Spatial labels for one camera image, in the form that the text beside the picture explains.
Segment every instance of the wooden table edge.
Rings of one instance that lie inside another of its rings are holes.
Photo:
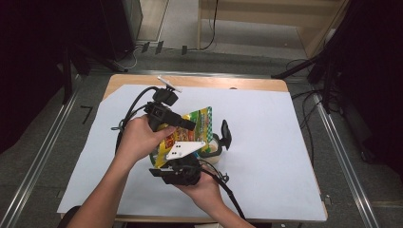
[[[287,84],[277,79],[246,79],[234,77],[206,77],[206,76],[176,76],[164,75],[164,79],[174,86],[198,86],[214,88],[237,88],[250,90],[268,90],[288,92]],[[115,92],[123,85],[151,85],[163,86],[157,75],[115,74],[110,77],[104,98]]]

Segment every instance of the forearm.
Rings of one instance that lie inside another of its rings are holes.
[[[207,212],[207,214],[218,222],[222,227],[254,227],[249,222],[235,214],[225,204],[218,206],[214,211]]]
[[[128,172],[129,170],[119,167],[119,164],[113,161],[98,186],[71,220],[68,228],[112,227]]]

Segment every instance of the snack bag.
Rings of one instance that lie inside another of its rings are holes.
[[[178,127],[177,130],[165,138],[160,145],[150,154],[151,162],[155,168],[161,168],[166,163],[166,154],[171,150],[176,141],[181,142],[205,142],[205,146],[198,151],[199,153],[209,153],[211,148],[209,143],[213,141],[212,132],[212,107],[208,106],[201,110],[191,112],[182,116],[184,119],[190,120],[196,124],[193,131]],[[163,129],[167,124],[162,124],[159,127]]]

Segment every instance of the table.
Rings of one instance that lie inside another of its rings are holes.
[[[297,27],[308,58],[321,51],[344,16],[348,0],[220,0],[217,20]],[[216,1],[199,0],[198,48],[202,19],[213,19]]]
[[[233,142],[229,151],[222,152],[216,167],[230,176],[228,186],[248,220],[327,219],[291,97],[283,81],[196,76],[164,78],[183,88],[183,93],[178,94],[179,100],[172,106],[173,111],[185,114],[211,105],[213,132],[219,134],[222,119],[228,122]],[[58,213],[81,205],[102,178],[114,156],[117,132],[110,127],[117,125],[147,85],[162,84],[156,76],[150,75],[112,76]],[[151,96],[151,93],[145,94],[139,105],[151,101]],[[213,221],[188,196],[152,177],[148,171],[151,166],[148,159],[136,163],[116,220]],[[225,203],[236,212],[224,191],[222,195]]]

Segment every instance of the metal frame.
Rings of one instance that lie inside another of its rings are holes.
[[[68,114],[71,108],[74,105],[74,102],[77,98],[77,93],[79,91],[80,85],[82,83],[81,78],[79,75],[76,77],[76,83],[78,84],[77,87],[74,89],[74,92],[70,99],[67,101],[66,104],[63,104],[56,120],[53,122],[47,136],[45,137],[44,142],[41,145],[32,165],[29,168],[28,173],[24,177],[24,180],[18,187],[17,192],[12,199],[12,202],[7,210],[6,214],[4,215],[1,223],[0,228],[6,227],[14,227],[21,215],[22,210],[24,209],[30,194],[35,186],[35,183],[38,181],[39,176],[45,166],[45,163],[48,160],[50,152],[55,144],[59,133],[61,132]]]
[[[333,123],[332,116],[327,114],[322,104],[320,103],[321,98],[319,96],[314,96],[315,103],[318,104],[318,111],[323,124],[328,132],[329,138],[332,142],[333,148],[335,149],[338,162],[341,166],[341,170],[344,173],[347,183],[349,184],[350,190],[352,191],[355,204],[358,208],[359,214],[364,221],[364,225],[367,228],[380,227],[379,223],[374,214],[374,210],[367,198],[367,195],[362,187],[358,176],[355,173],[352,163],[350,162],[349,156],[347,154],[344,145],[338,136],[335,124]]]

